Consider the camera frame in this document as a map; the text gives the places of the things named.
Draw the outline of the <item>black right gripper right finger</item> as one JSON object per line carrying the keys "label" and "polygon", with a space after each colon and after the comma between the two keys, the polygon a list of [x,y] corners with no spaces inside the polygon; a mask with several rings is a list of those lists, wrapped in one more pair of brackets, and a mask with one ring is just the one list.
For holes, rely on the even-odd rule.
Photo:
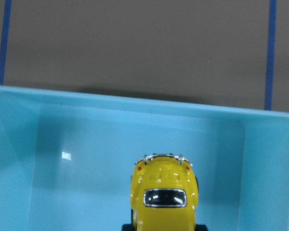
{"label": "black right gripper right finger", "polygon": [[207,231],[207,226],[205,224],[197,224],[195,231]]}

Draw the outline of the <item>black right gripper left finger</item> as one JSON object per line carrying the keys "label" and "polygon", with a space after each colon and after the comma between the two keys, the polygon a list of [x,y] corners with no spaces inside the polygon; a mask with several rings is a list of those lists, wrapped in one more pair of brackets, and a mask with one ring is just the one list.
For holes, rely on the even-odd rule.
{"label": "black right gripper left finger", "polygon": [[134,226],[132,224],[123,224],[121,231],[134,231]]}

